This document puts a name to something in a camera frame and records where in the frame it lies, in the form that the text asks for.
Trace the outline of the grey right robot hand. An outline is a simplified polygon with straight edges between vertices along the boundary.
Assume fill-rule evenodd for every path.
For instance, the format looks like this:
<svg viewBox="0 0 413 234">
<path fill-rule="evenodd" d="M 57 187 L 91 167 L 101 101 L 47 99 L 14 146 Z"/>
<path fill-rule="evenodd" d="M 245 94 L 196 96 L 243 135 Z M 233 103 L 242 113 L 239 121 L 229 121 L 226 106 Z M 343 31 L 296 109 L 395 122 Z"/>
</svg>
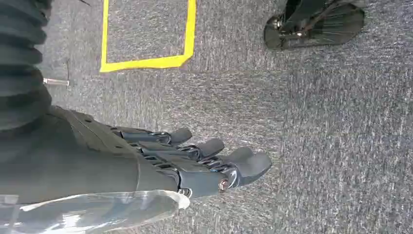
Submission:
<svg viewBox="0 0 413 234">
<path fill-rule="evenodd" d="M 190 199 L 244 186 L 271 159 L 221 140 L 186 145 L 187 128 L 114 127 L 57 106 L 0 123 L 0 231 L 91 233 L 162 219 Z"/>
</svg>

